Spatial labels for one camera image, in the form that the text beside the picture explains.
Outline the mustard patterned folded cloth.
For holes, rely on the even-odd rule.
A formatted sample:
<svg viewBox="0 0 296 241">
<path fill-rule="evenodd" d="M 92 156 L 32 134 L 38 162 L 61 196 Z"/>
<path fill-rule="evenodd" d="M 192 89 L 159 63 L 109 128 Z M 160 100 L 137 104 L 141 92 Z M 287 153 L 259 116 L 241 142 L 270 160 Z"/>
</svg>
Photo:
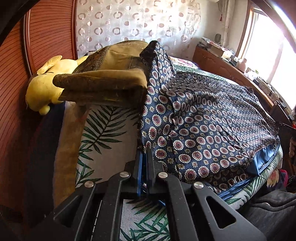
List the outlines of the mustard patterned folded cloth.
<svg viewBox="0 0 296 241">
<path fill-rule="evenodd" d="M 87 56 L 73 73 L 56 75 L 53 84 L 63 89 L 59 100 L 79 105 L 142 105 L 149 71 L 140 54 L 147 46 L 138 40 L 110 45 Z"/>
</svg>

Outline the cardboard box on cabinet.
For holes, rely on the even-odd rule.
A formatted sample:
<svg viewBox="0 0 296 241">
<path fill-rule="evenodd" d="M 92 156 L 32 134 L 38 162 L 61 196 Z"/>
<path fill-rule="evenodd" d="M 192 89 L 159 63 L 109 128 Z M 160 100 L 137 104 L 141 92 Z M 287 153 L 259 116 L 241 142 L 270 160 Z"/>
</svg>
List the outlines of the cardboard box on cabinet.
<svg viewBox="0 0 296 241">
<path fill-rule="evenodd" d="M 207 51 L 214 54 L 217 57 L 221 58 L 230 58 L 232 56 L 232 52 L 216 45 L 207 44 Z"/>
</svg>

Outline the pink ceramic jar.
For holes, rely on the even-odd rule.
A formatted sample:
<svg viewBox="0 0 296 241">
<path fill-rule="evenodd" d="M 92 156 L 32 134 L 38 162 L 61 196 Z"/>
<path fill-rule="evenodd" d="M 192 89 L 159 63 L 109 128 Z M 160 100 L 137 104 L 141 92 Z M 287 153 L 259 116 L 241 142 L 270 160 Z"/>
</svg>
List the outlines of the pink ceramic jar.
<svg viewBox="0 0 296 241">
<path fill-rule="evenodd" d="M 240 59 L 237 62 L 237 66 L 236 66 L 237 69 L 240 70 L 242 73 L 244 73 L 245 70 L 247 69 L 246 63 L 247 63 L 247 59 L 246 58 Z"/>
</svg>

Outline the wooden sideboard cabinet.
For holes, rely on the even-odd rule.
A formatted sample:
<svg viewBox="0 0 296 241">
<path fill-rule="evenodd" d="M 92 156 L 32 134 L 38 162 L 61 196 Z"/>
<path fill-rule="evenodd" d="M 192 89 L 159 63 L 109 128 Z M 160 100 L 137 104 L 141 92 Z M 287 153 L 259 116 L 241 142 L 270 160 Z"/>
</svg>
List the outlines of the wooden sideboard cabinet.
<svg viewBox="0 0 296 241">
<path fill-rule="evenodd" d="M 251 87 L 263 108 L 269 112 L 275 121 L 280 121 L 289 126 L 292 125 L 292 122 L 279 102 L 272 101 L 253 81 L 249 80 L 241 71 L 226 63 L 221 58 L 197 46 L 193 55 L 193 62 L 198 64 L 206 72 L 225 77 L 239 85 Z"/>
</svg>

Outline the green fern leaf sheet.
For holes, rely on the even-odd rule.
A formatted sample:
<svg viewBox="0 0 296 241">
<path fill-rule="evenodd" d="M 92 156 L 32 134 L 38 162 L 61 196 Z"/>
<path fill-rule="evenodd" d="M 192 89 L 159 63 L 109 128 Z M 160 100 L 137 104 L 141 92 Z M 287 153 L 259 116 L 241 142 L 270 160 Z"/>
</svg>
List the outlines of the green fern leaf sheet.
<svg viewBox="0 0 296 241">
<path fill-rule="evenodd" d="M 78 152 L 76 183 L 80 187 L 86 181 L 107 181 L 123 171 L 126 163 L 135 160 L 137 151 L 141 151 L 143 158 L 140 194 L 136 197 L 125 193 L 122 195 L 118 240 L 171 240 L 165 204 L 147 194 L 147 150 L 143 147 L 140 137 L 139 143 L 131 140 L 131 127 L 128 123 L 134 118 L 135 116 L 127 111 L 109 106 L 99 107 L 88 114 Z M 281 158 L 280 146 L 273 160 L 258 177 L 233 197 L 222 200 L 236 211 L 238 204 L 245 203 L 259 190 Z"/>
</svg>

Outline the navy patterned satin shirt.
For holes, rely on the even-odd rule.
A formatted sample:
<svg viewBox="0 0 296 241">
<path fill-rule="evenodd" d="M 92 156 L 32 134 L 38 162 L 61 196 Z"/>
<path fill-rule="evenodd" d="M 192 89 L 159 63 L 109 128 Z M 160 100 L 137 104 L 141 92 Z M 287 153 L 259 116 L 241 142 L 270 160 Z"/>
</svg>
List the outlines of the navy patterned satin shirt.
<svg viewBox="0 0 296 241">
<path fill-rule="evenodd" d="M 278 129 L 253 91 L 209 74 L 177 71 L 151 41 L 140 138 L 181 181 L 204 182 L 227 200 L 258 177 L 280 148 Z"/>
</svg>

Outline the circle patterned sheer curtain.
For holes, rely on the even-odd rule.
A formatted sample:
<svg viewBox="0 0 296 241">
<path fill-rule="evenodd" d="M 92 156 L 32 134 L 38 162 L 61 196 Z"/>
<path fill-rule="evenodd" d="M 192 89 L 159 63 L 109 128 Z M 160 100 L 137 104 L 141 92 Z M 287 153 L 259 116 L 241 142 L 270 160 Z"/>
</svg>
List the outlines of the circle patterned sheer curtain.
<svg viewBox="0 0 296 241">
<path fill-rule="evenodd" d="M 190 59 L 201 22 L 197 1 L 78 1 L 76 14 L 79 57 L 122 41 L 156 40 L 169 55 Z"/>
</svg>

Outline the yellow plush toy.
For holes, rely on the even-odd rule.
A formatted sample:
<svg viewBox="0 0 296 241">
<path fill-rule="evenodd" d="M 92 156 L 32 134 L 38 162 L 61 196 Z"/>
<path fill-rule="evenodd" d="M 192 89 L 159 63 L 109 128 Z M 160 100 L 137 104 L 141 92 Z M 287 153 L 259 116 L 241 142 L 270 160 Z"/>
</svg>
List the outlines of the yellow plush toy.
<svg viewBox="0 0 296 241">
<path fill-rule="evenodd" d="M 53 85 L 53 78 L 57 74 L 73 73 L 86 59 L 86 56 L 78 60 L 63 59 L 61 55 L 50 58 L 30 80 L 25 95 L 27 107 L 41 115 L 46 115 L 50 110 L 50 103 L 60 104 L 61 101 L 58 98 L 63 89 Z"/>
</svg>

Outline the wooden slatted wardrobe door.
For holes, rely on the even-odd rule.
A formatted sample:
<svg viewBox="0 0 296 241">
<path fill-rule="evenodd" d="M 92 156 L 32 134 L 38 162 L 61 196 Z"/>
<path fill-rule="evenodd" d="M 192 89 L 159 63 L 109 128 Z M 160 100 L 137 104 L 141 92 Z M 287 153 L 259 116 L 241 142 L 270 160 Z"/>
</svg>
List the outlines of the wooden slatted wardrobe door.
<svg viewBox="0 0 296 241">
<path fill-rule="evenodd" d="M 1 205 L 19 210 L 26 197 L 28 151 L 41 116 L 27 87 L 51 57 L 76 59 L 76 1 L 1 1 Z"/>
</svg>

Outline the window with wooden frame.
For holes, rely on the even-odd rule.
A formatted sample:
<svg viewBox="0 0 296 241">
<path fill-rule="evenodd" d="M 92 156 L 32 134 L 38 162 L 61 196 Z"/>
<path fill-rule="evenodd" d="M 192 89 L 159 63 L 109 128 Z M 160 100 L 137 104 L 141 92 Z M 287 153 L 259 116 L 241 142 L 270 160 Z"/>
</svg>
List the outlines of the window with wooden frame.
<svg viewBox="0 0 296 241">
<path fill-rule="evenodd" d="M 272 19 L 255 4 L 249 5 L 238 57 L 246 59 L 246 66 L 288 105 L 295 105 L 295 52 Z"/>
</svg>

